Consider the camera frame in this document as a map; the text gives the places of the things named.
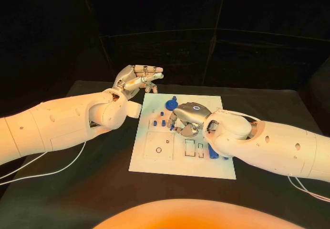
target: circular hole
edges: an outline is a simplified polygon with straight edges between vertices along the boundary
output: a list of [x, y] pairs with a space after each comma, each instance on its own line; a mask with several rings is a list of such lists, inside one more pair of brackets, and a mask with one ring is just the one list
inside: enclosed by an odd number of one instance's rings
[[297, 150], [300, 150], [300, 143], [295, 144], [295, 148], [297, 148]]

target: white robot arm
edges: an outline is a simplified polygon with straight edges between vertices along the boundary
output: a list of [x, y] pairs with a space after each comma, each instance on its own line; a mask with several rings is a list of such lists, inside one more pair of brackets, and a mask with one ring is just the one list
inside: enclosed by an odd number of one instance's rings
[[[249, 123], [243, 116], [226, 110], [210, 113], [200, 104], [186, 103], [173, 110], [167, 127], [186, 137], [200, 129], [225, 157], [235, 156], [272, 173], [330, 182], [330, 138], [279, 123]], [[174, 127], [177, 118], [184, 128]]]
[[157, 67], [128, 65], [104, 92], [47, 101], [0, 118], [0, 164], [69, 148], [117, 129], [127, 116], [138, 118], [141, 105], [128, 100], [140, 87], [157, 92], [151, 80], [163, 78], [161, 72]]

